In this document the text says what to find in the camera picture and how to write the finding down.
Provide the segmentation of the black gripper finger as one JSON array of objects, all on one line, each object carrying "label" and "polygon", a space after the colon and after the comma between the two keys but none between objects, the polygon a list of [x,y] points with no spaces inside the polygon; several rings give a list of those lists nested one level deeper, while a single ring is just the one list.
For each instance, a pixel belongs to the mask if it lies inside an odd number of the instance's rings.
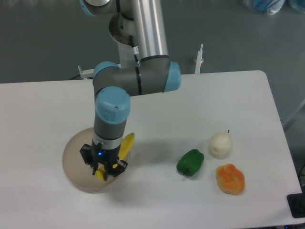
[{"label": "black gripper finger", "polygon": [[108,177],[117,177],[121,173],[123,173],[127,166],[128,163],[124,160],[118,160],[116,167],[113,167],[114,165],[111,165],[109,163],[104,164],[104,169],[105,169],[105,175],[104,175],[104,180],[107,181]]},{"label": "black gripper finger", "polygon": [[92,175],[94,176],[98,170],[98,162],[95,160],[92,154],[92,147],[89,144],[84,144],[80,149],[80,154],[85,164],[90,165],[92,168]]}]

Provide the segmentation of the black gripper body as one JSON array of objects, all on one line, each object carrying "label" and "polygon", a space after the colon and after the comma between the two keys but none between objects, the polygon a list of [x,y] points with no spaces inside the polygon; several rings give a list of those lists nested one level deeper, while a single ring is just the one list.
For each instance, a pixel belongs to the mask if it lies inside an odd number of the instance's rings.
[{"label": "black gripper body", "polygon": [[113,165],[117,164],[119,150],[120,146],[114,149],[103,149],[101,143],[97,145],[92,144],[93,170],[96,171],[98,169],[98,164],[104,165],[106,171],[111,170]]}]

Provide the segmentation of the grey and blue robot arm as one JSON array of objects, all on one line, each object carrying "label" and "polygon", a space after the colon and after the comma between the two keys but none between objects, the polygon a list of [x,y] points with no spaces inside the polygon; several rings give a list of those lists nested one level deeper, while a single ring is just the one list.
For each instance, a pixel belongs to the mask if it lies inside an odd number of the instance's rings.
[{"label": "grey and blue robot arm", "polygon": [[93,71],[95,119],[91,145],[80,153],[92,172],[104,166],[103,179],[125,171],[127,162],[119,158],[122,136],[130,113],[132,96],[164,93],[181,85],[178,63],[168,56],[161,3],[158,0],[82,0],[88,15],[113,13],[135,25],[131,46],[138,46],[133,67],[102,62]]}]

